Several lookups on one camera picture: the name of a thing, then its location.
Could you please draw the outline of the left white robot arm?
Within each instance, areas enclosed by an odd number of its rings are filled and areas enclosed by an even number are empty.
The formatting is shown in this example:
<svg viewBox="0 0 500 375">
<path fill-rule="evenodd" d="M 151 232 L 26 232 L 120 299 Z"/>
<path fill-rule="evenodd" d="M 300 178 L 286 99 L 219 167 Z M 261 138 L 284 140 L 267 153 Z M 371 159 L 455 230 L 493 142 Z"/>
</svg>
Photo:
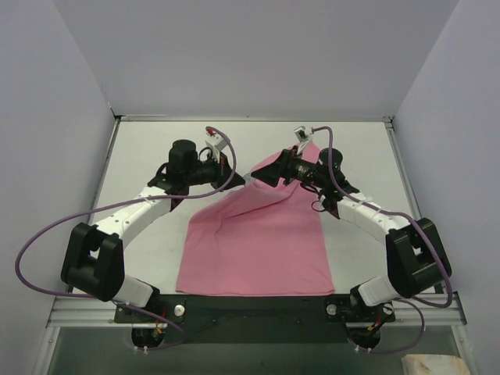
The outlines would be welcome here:
<svg viewBox="0 0 500 375">
<path fill-rule="evenodd" d="M 62 281 L 100 301 L 132 305 L 140 320 L 154 320 L 160 311 L 155 298 L 159 291 L 126 275 L 124 250 L 150 224 L 188 199 L 192 187 L 208 184 L 224 191 L 244 185 L 234 162 L 223 153 L 229 146 L 221 136 L 209 136 L 205 141 L 208 157 L 202 160 L 193 141 L 175 141 L 167 162 L 133 203 L 93 225 L 74 227 L 62 264 Z"/>
</svg>

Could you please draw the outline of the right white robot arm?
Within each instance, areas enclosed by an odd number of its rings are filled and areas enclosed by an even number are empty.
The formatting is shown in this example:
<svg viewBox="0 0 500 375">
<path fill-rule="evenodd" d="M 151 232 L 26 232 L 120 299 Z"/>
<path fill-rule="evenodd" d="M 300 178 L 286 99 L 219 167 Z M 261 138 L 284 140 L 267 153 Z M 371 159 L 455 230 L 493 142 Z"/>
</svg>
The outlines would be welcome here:
<svg viewBox="0 0 500 375">
<path fill-rule="evenodd" d="M 417 298 L 437 284 L 444 284 L 448 293 L 439 306 L 450 306 L 452 269 L 435 224 L 427 218 L 415 220 L 403 212 L 382 209 L 348 182 L 341 171 L 342 161 L 343 155 L 335 148 L 323 149 L 312 163 L 293 147 L 250 175 L 271 187 L 298 181 L 317 196 L 324 211 L 356 225 L 384 245 L 386 274 L 354 286 L 352 308 L 366 311 L 398 298 Z"/>
</svg>

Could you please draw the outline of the round teal glass brooch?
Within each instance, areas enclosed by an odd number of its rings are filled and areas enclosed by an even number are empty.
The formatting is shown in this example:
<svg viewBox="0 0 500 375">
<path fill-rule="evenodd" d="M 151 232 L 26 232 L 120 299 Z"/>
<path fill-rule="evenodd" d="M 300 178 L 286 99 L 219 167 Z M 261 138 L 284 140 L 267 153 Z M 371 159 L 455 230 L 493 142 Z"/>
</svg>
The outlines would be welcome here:
<svg viewBox="0 0 500 375">
<path fill-rule="evenodd" d="M 249 173 L 245 174 L 243 179 L 245 180 L 245 185 L 249 185 L 254 181 L 254 178 Z"/>
</svg>

